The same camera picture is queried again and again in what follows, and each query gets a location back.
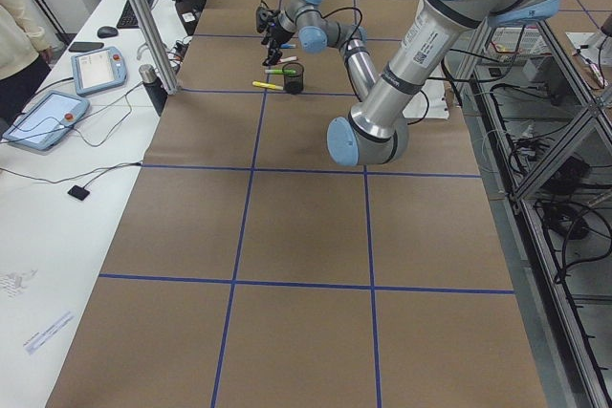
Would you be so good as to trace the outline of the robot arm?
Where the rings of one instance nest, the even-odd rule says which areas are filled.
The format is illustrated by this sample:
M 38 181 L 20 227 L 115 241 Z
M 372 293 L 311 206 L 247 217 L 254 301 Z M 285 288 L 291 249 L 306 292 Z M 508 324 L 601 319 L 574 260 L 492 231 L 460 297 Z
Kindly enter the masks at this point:
M 327 147 L 339 165 L 384 164 L 396 160 L 408 141 L 403 111 L 461 33 L 482 22 L 492 26 L 524 26 L 558 12 L 560 0 L 424 0 L 398 51 L 377 72 L 357 25 L 328 20 L 322 0 L 291 0 L 273 11 L 256 10 L 256 28 L 268 48 L 266 65 L 280 58 L 280 47 L 293 36 L 311 54 L 328 47 L 339 50 L 360 102 L 327 129 Z

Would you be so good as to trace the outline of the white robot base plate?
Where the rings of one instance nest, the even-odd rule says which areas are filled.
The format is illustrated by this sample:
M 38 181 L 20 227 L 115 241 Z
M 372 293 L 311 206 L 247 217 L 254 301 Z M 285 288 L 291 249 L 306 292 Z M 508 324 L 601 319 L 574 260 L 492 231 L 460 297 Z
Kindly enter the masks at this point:
M 428 80 L 421 91 L 404 108 L 406 118 L 417 120 L 448 119 L 445 85 L 442 80 Z

